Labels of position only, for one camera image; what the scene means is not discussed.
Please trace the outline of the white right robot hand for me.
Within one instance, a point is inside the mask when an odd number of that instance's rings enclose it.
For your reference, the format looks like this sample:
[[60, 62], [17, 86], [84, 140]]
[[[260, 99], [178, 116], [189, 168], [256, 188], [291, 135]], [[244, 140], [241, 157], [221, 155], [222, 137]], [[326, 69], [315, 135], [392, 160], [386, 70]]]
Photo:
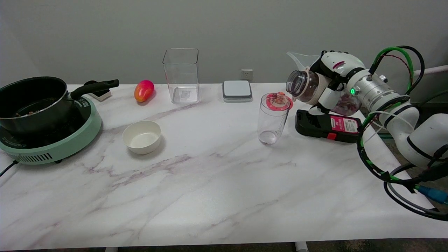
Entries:
[[329, 114], [337, 105], [348, 81], [358, 72], [365, 70], [363, 62], [352, 54], [337, 51], [322, 51], [321, 56], [310, 67], [313, 73], [329, 81], [316, 105], [309, 114]]

